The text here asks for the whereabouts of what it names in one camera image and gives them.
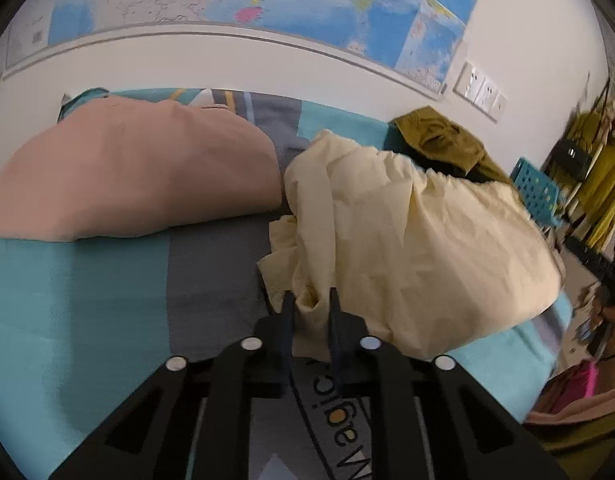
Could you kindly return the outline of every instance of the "pillowcase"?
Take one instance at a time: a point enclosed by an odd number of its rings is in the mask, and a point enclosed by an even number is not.
[[[272,141],[222,105],[95,99],[0,172],[0,238],[137,237],[278,208]]]

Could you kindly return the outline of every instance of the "map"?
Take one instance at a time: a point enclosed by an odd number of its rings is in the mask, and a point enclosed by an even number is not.
[[[6,65],[15,67],[48,47],[103,31],[219,23],[334,46],[438,92],[476,1],[27,0],[9,28]]]

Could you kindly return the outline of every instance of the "blue basket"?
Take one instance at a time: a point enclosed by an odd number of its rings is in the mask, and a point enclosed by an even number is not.
[[[556,217],[559,189],[545,173],[521,158],[511,172],[511,179],[537,224],[553,227],[561,225],[561,220]]]

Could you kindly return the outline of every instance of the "bed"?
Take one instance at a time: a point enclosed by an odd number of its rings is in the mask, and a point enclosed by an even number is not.
[[[115,92],[194,103],[201,89]],[[300,100],[211,90],[260,127],[285,168],[321,129],[383,148],[388,124]],[[91,89],[61,116],[109,94]],[[270,214],[132,238],[54,244],[0,239],[0,440],[23,475],[44,480],[168,356],[213,357],[267,315],[256,262]],[[564,294],[541,316],[451,354],[517,419],[549,377],[572,307]],[[328,366],[295,360],[281,401],[252,407],[250,478],[349,479],[371,474],[368,406],[347,413],[353,438],[334,440]]]

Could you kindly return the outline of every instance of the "olive green cloth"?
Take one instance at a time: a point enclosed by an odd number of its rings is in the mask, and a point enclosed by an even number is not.
[[[476,170],[488,181],[513,186],[510,178],[487,154],[480,140],[434,108],[419,108],[395,119],[394,123],[405,142],[426,158],[459,168],[463,177]]]
[[[596,147],[595,137],[599,130],[601,114],[591,112],[579,115],[566,137],[577,143],[587,153]],[[562,189],[574,189],[576,182],[555,164],[549,172]],[[603,147],[596,164],[581,186],[576,198],[585,213],[585,224],[579,237],[596,251],[605,249],[615,229],[615,144]]]
[[[564,426],[527,425],[571,480],[590,480],[615,446],[615,413]]]

